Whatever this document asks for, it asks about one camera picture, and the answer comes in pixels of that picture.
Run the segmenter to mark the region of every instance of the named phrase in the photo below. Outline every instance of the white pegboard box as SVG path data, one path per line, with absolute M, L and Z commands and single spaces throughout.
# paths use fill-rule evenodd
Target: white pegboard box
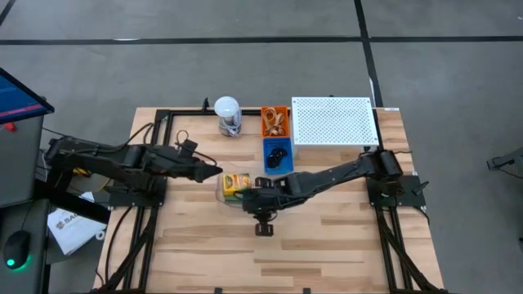
M 299 145 L 378 146 L 367 97 L 293 97 L 293 141 Z

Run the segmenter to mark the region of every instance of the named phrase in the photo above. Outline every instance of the gray floor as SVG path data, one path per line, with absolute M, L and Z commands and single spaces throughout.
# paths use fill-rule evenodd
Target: gray floor
M 522 1 L 363 3 L 374 37 L 523 35 Z M 354 4 L 17 0 L 0 27 L 0 39 L 288 35 L 357 36 Z M 384 105 L 401 108 L 418 173 L 431 182 L 426 196 L 445 286 L 521 292 L 523 181 L 487 171 L 485 160 L 523 145 L 523 42 L 380 43 L 373 55 Z M 138 106 L 196 106 L 223 95 L 242 105 L 371 95 L 359 43 L 3 46 L 0 65 L 56 107 L 46 127 L 109 144 L 126 139 Z M 51 292 L 89 290 L 100 250 L 91 242 L 53 265 Z

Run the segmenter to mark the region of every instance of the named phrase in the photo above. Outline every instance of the wooden tabletop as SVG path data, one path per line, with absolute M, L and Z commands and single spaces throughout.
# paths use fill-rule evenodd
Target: wooden tabletop
M 156 108 L 139 108 L 132 131 L 153 122 Z M 409 150 L 400 111 L 377 109 L 386 149 Z M 197 150 L 214 157 L 224 172 L 262 176 L 260 118 L 244 116 L 241 136 L 228 138 L 217 129 L 215 116 L 177 116 L 172 139 L 186 130 Z M 317 172 L 357 158 L 359 149 L 300 148 L 294 171 Z M 397 154 L 405 172 L 413 171 L 410 154 Z M 241 209 L 216 198 L 217 176 L 198 184 L 169 179 L 165 204 L 159 210 L 147 292 L 387 292 L 387 279 L 374 209 L 369 206 L 364 179 L 338 185 L 305 204 L 279 213 L 275 236 L 254 235 L 257 223 Z M 98 270 L 117 221 L 125 211 L 112 212 Z M 437 287 L 443 287 L 427 220 L 413 208 L 402 207 L 401 229 L 406 251 Z M 110 274 L 127 255 L 136 209 L 127 215 L 113 245 Z M 144 226 L 148 214 L 145 214 Z M 137 287 L 141 254 L 132 286 Z M 393 254 L 396 279 L 400 266 Z

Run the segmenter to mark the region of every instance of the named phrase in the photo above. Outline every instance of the white paper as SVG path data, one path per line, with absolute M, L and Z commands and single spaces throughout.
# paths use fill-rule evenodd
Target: white paper
M 80 197 L 91 202 L 95 201 L 91 192 L 85 192 Z M 70 255 L 107 225 L 58 208 L 49 214 L 47 226 L 55 236 L 62 252 Z

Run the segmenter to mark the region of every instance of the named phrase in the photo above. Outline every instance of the orange bin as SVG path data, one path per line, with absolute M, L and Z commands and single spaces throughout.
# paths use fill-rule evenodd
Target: orange bin
M 261 107 L 261 135 L 264 138 L 290 136 L 287 106 Z

